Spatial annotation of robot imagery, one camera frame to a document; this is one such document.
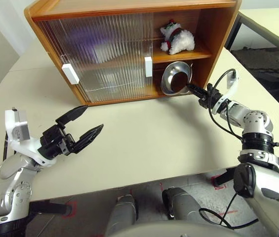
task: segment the metal bowl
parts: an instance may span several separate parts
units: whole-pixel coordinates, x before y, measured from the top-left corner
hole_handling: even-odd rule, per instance
[[[162,80],[161,80],[161,89],[162,92],[166,95],[177,95],[177,94],[186,94],[189,92],[189,89],[185,86],[180,91],[175,92],[171,89],[171,82],[177,73],[182,72],[187,75],[189,78],[188,83],[191,82],[192,78],[192,69],[191,67],[181,61],[170,63],[163,72]]]

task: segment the white plush dog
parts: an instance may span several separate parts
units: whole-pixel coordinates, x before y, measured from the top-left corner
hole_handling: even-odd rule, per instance
[[[173,20],[169,21],[166,27],[160,29],[164,35],[164,42],[161,43],[162,51],[169,51],[170,55],[182,50],[193,50],[195,47],[194,37],[191,32],[183,30],[181,25]]]

